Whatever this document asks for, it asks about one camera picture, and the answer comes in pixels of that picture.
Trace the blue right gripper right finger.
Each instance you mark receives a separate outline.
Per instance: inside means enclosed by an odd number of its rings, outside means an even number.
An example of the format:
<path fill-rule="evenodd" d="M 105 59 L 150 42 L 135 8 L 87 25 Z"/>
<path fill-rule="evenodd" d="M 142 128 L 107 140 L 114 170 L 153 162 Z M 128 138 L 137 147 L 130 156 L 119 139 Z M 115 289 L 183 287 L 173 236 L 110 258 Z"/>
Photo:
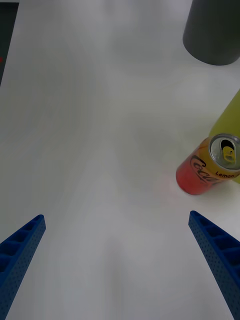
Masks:
<path fill-rule="evenodd" d="M 233 318 L 240 320 L 240 242 L 194 210 L 188 226 Z"/>

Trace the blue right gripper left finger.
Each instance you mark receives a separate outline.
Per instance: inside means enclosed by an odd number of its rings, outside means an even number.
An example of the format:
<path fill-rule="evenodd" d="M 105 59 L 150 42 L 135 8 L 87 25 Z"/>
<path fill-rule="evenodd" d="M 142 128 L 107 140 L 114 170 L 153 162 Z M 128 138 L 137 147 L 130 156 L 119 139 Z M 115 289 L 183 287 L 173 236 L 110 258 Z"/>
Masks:
<path fill-rule="evenodd" d="M 0 319 L 6 319 L 23 278 L 46 230 L 37 215 L 0 244 Z"/>

